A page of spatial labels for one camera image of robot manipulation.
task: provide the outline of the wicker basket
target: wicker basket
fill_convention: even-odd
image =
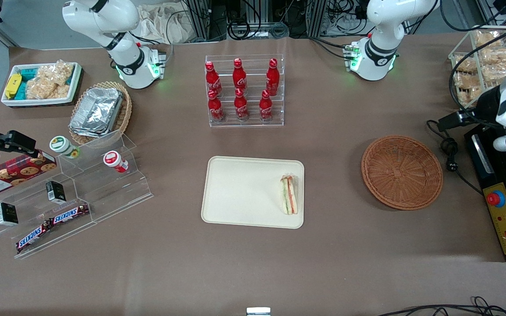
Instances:
[[[95,84],[91,88],[105,88],[105,89],[115,88],[115,89],[120,90],[122,92],[123,99],[122,99],[122,103],[120,105],[121,108],[120,108],[120,111],[118,112],[118,116],[116,117],[116,122],[114,124],[113,130],[120,130],[121,132],[124,132],[126,130],[126,128],[128,127],[128,121],[130,120],[130,115],[132,114],[132,100],[130,99],[130,95],[128,94],[128,91],[126,90],[126,88],[124,88],[123,86],[121,86],[120,84],[118,84],[116,82],[101,82],[101,83]],[[76,103],[76,107],[73,110],[72,118],[76,114],[76,112],[79,108],[79,104],[81,103],[81,100],[86,95],[88,90],[89,89],[87,89],[83,93],[83,95],[79,97],[79,99]],[[70,134],[72,135],[73,140],[75,140],[76,143],[80,144],[80,145],[86,144],[88,142],[91,142],[91,140],[96,139],[96,137],[81,136],[81,135],[75,134],[72,130],[70,130]]]
[[[361,165],[370,192],[392,208],[425,208],[442,189],[442,169],[436,156],[407,136],[375,140],[364,152]]]

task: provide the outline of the walkers cookie box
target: walkers cookie box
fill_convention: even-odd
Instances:
[[[38,157],[22,154],[0,164],[0,192],[56,168],[56,159],[42,150]]]

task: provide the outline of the black box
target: black box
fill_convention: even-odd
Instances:
[[[46,182],[46,192],[48,192],[48,200],[56,204],[64,204],[66,202],[66,194],[64,193],[64,186],[58,182]]]
[[[0,203],[0,224],[5,226],[15,226],[18,224],[17,211],[14,205],[4,202]]]

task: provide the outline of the brown table surface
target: brown table surface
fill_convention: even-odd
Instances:
[[[461,37],[407,36],[395,68],[378,82],[345,72],[308,40],[176,46],[164,80],[129,90],[126,133],[155,197],[26,260],[13,259],[11,240],[0,238],[0,315],[224,316],[269,306],[275,316],[371,316],[469,304],[472,295],[506,308],[506,263],[479,194],[445,172],[431,206],[396,212],[370,194],[360,173],[365,148],[388,134],[422,141],[444,164],[440,139],[424,122],[455,110],[446,56]],[[205,55],[277,51],[286,52],[285,126],[211,129]],[[119,80],[103,49],[10,55],[12,65],[79,62],[82,90]],[[71,110],[0,104],[0,132],[19,130],[47,150],[50,138],[68,135]],[[461,141],[465,130],[452,134]],[[460,170],[477,183],[461,148]],[[303,162],[304,225],[203,222],[206,166],[215,155]]]

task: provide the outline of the white rectangular tray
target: white rectangular tray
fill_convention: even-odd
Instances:
[[[298,214],[282,209],[283,175],[297,179]],[[202,200],[207,223],[290,228],[304,223],[304,165],[297,160],[213,156]]]
[[[9,73],[9,77],[5,82],[5,86],[7,86],[7,83],[9,82],[9,79],[11,78],[12,75],[20,73],[21,70],[23,69],[38,68],[40,66],[53,65],[53,64],[54,63],[13,66],[11,72]],[[66,104],[72,102],[76,94],[82,67],[77,62],[72,62],[71,64],[74,64],[74,71],[72,74],[72,82],[70,82],[70,90],[68,91],[68,95],[65,98],[42,99],[42,100],[9,100],[5,95],[4,90],[3,94],[1,95],[1,102],[6,106],[8,106],[9,108],[36,108],[39,106],[52,106],[54,104]]]

